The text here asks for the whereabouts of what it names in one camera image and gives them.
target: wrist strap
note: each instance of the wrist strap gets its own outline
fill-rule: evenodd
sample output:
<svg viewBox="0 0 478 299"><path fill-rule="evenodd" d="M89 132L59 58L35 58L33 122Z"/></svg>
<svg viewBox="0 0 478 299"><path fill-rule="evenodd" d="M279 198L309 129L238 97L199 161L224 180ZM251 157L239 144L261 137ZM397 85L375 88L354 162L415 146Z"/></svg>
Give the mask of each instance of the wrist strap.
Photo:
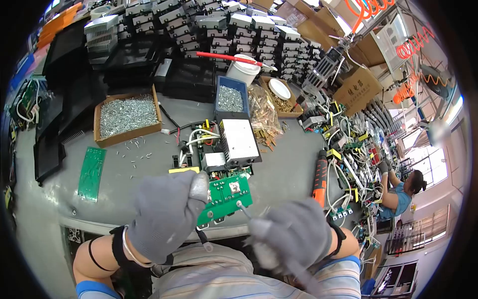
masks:
<svg viewBox="0 0 478 299"><path fill-rule="evenodd" d="M120 226L120 227L112 229L109 232L110 234L114 235L112 249L113 249L113 255L116 261L118 262L118 265L121 268L125 268L129 271L134 271L134 272L146 271L147 273L149 273L149 275L151 275L151 273L153 272L150 270L150 268L141 267L134 261L130 261L124 254L123 230L124 230L124 226ZM173 262L174 262L173 254L170 254L166 257L166 263L164 263L164 265L171 266Z"/></svg>
<svg viewBox="0 0 478 299"><path fill-rule="evenodd" d="M342 247L342 241L347 239L347 236L345 236L344 232L340 229L340 227L338 227L335 223L333 222L327 222L329 224L329 226L331 228L334 229L334 231L336 232L337 234L337 249L334 250L331 254L329 254L328 256L326 256L326 258L331 258L333 257L334 255L338 254L338 252L340 251L340 247Z"/></svg>

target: power drill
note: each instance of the power drill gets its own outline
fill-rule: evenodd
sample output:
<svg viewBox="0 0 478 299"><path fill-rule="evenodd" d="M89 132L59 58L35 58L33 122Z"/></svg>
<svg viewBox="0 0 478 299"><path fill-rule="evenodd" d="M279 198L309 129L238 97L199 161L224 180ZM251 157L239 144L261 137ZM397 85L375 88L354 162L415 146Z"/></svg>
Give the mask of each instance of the power drill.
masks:
<svg viewBox="0 0 478 299"><path fill-rule="evenodd" d="M319 151L319 156L317 158L316 168L315 168L315 177L314 177L314 188L312 191L312 197L320 203L322 208L325 204L325 194L327 189L327 152L325 150Z"/></svg>

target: metal rack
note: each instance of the metal rack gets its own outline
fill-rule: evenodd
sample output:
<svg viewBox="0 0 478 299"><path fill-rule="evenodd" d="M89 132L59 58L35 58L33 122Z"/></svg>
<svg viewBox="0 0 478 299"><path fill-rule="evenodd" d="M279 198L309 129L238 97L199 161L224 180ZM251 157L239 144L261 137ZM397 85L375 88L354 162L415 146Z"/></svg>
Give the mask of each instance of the metal rack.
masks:
<svg viewBox="0 0 478 299"><path fill-rule="evenodd" d="M412 221L395 227L385 243L388 255L399 255L424 248L425 232L422 232L422 221Z"/></svg>

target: hand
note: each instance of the hand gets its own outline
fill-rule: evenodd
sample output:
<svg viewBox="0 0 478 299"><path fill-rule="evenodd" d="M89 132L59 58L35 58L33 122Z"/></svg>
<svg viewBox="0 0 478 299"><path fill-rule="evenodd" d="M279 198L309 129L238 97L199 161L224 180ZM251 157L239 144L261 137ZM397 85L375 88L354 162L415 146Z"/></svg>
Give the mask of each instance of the hand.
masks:
<svg viewBox="0 0 478 299"><path fill-rule="evenodd" d="M176 250L194 231L207 203L209 180L192 170L145 177L135 193L136 217L128 228L134 248L156 264Z"/></svg>
<svg viewBox="0 0 478 299"><path fill-rule="evenodd" d="M249 231L259 263L266 269L279 266L271 262L270 251L283 265L295 262L308 268L327 255L332 243L322 207L312 198L270 209L264 218L251 219Z"/></svg>
<svg viewBox="0 0 478 299"><path fill-rule="evenodd" d="M382 160L382 162L380 162L378 165L377 165L379 171L380 171L380 175L382 176L383 174L385 173L388 173L388 165L387 163L385 162L385 159Z"/></svg>
<svg viewBox="0 0 478 299"><path fill-rule="evenodd" d="M383 160L385 161L385 163L387 163L388 171L391 171L391 163L390 163L390 161L389 161L387 158L383 158Z"/></svg>

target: blue plastic bin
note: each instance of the blue plastic bin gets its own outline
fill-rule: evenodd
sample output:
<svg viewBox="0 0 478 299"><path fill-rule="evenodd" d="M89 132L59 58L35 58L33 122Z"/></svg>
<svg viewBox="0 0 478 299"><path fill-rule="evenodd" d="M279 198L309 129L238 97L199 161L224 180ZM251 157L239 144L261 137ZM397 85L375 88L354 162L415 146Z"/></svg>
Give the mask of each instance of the blue plastic bin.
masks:
<svg viewBox="0 0 478 299"><path fill-rule="evenodd" d="M242 107L243 107L242 112L247 113L247 115L250 117L249 98L248 98L248 94L247 94L246 83L244 83L242 81L239 81L239 80L236 80L236 79L228 78L226 76L218 76L217 77L217 90L216 90L216 101L214 102L214 110L215 111L226 111L224 109L219 108L219 86L221 86L221 85L225 86L225 87L233 88L233 89L238 90L240 92L240 94L242 96Z"/></svg>

